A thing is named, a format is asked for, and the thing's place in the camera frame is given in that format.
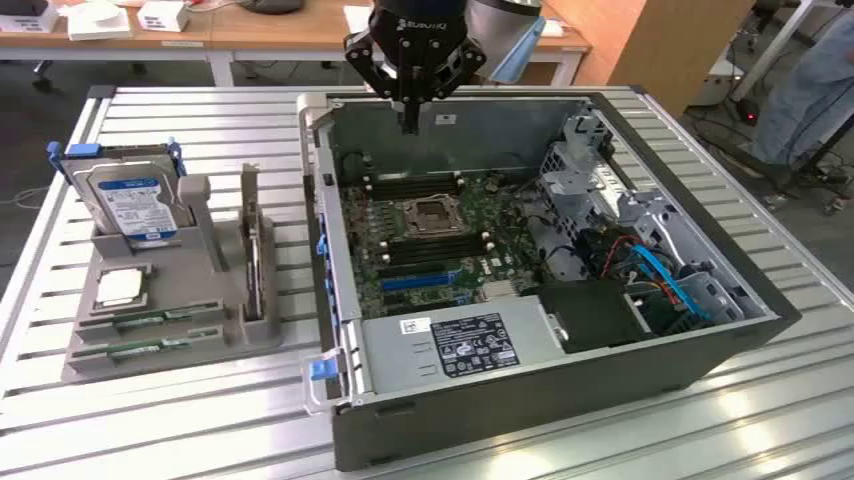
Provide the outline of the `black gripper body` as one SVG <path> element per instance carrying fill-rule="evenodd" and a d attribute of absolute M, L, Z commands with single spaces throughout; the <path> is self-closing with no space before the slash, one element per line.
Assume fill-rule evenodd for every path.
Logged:
<path fill-rule="evenodd" d="M 395 100 L 447 95 L 467 78 L 461 46 L 467 41 L 463 1 L 377 1 L 370 36 L 395 70 L 385 90 Z"/>

